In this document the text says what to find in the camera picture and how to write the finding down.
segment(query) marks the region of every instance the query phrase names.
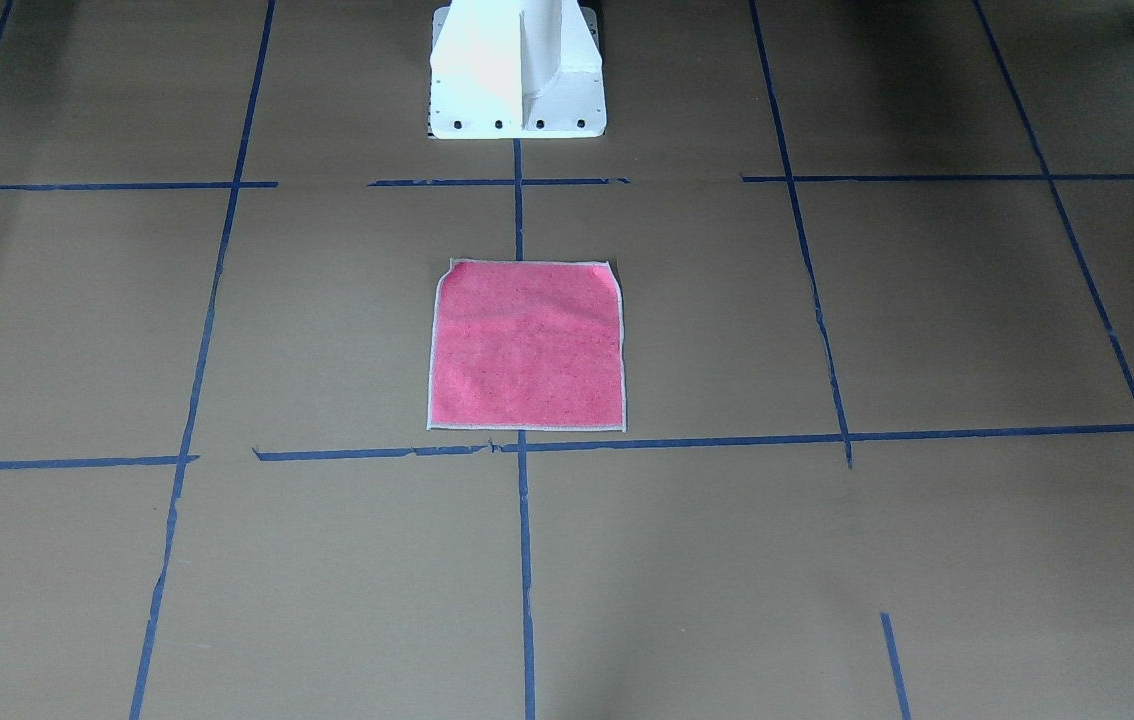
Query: white metal bracket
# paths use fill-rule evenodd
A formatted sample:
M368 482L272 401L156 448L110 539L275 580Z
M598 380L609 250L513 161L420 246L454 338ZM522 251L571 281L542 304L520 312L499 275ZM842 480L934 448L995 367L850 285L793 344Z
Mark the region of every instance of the white metal bracket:
M598 49L598 17L577 0L452 0L434 12L431 135L603 135Z

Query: white mounting plate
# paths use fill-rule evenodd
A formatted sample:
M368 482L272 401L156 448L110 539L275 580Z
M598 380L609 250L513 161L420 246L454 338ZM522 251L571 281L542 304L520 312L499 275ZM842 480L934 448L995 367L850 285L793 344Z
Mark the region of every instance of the white mounting plate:
M451 8L439 8L434 11L431 50L438 46L438 39L442 35L449 10ZM594 41L594 48L600 49L598 14L591 8L579 8L579 11L585 19L589 35ZM460 115L452 109L457 104L456 100L440 98L443 94L434 92L434 86L435 84L431 82L430 110L426 121L431 137L442 139L598 137L603 135L603 128L607 127L607 104L602 78L589 77L586 74L562 74L555 84L555 90L558 92L523 100L525 104L526 102L534 104L535 118L527 118L525 126L522 126L521 118L517 120L502 119L502 127L499 128L496 127L494 120L454 118L455 115ZM449 127L448 118L452 118L451 122L462 120L462 127Z

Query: washcloth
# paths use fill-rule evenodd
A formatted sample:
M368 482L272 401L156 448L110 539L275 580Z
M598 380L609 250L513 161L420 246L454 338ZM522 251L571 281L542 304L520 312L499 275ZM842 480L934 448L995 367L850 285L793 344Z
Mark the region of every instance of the washcloth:
M428 427L624 430L621 288L607 263L452 260Z

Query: square cloth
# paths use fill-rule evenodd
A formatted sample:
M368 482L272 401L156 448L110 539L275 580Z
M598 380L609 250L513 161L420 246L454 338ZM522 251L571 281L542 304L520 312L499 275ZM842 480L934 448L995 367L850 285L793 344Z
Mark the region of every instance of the square cloth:
M452 260L428 427L624 430L621 287L607 263Z

